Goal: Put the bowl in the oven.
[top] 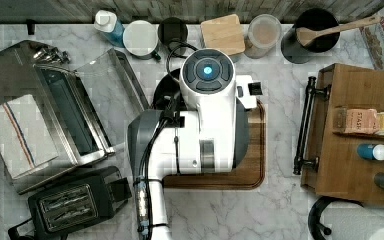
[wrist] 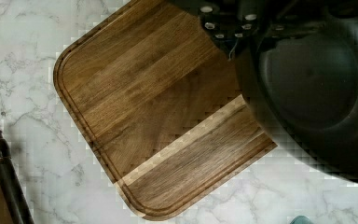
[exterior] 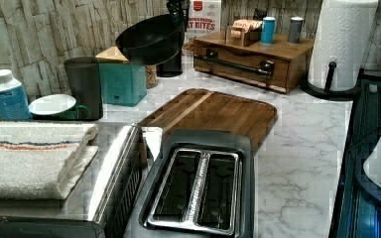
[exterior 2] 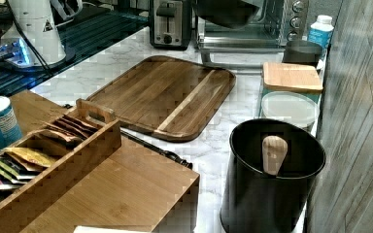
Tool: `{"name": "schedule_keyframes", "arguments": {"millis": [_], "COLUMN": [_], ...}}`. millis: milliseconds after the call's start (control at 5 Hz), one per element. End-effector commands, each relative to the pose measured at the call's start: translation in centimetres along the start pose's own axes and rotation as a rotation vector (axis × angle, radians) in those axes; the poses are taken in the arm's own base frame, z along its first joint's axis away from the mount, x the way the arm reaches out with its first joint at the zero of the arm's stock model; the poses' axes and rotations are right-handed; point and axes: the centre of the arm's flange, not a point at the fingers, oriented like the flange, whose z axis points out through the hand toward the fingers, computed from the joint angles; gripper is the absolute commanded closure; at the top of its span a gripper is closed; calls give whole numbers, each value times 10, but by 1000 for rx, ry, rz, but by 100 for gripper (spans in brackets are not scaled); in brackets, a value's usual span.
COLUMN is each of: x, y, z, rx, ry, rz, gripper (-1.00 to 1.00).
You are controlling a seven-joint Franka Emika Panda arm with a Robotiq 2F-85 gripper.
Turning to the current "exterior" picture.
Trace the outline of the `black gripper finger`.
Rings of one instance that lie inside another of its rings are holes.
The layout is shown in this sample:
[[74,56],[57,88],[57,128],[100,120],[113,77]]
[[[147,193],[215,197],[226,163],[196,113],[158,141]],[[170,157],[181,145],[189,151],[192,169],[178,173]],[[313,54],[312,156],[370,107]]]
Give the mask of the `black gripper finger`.
[[175,25],[183,24],[188,28],[190,6],[190,0],[167,0],[166,7]]

